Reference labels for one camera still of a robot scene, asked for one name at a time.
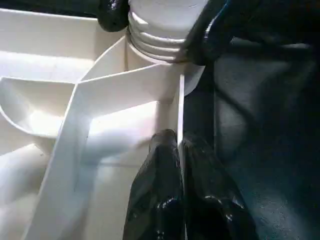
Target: white plastic tray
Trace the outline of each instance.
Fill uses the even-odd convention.
[[[0,239],[122,239],[149,140],[181,142],[198,72],[91,18],[0,9],[0,33]]]

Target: white plastic part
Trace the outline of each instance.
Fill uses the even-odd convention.
[[[97,19],[0,9],[0,76],[77,82],[124,32]]]
[[[91,18],[0,9],[0,32],[0,239],[121,239],[149,140],[181,143],[202,69]]]
[[[181,46],[207,2],[130,0],[129,23],[134,46],[152,58],[181,60]]]
[[[152,65],[81,82],[25,240],[121,239],[131,183],[161,129],[183,130],[179,66]]]

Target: dark blue surface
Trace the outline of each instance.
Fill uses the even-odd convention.
[[[184,130],[214,147],[262,240],[320,239],[319,80],[313,49],[241,42],[185,98]]]

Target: plastic compartment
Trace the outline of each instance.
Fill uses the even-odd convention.
[[[0,239],[121,239],[149,139],[181,141],[198,73],[96,19],[0,9],[0,32]]]
[[[75,82],[123,32],[97,19],[0,9],[0,76]]]
[[[131,183],[150,138],[171,128],[182,140],[183,100],[177,66],[81,82],[25,239],[121,239]]]

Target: shiny black rubber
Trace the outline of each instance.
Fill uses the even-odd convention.
[[[187,57],[206,65],[219,57],[255,13],[261,0],[210,0],[185,41]]]
[[[185,48],[198,65],[215,61],[233,37],[268,45],[320,40],[318,0],[211,0],[191,29]]]
[[[118,32],[128,26],[128,0],[100,0],[97,18],[107,32]]]
[[[185,134],[186,229],[189,240],[258,240],[236,183],[200,137]]]
[[[183,185],[177,137],[155,134],[129,197],[123,240],[180,240],[184,236]]]

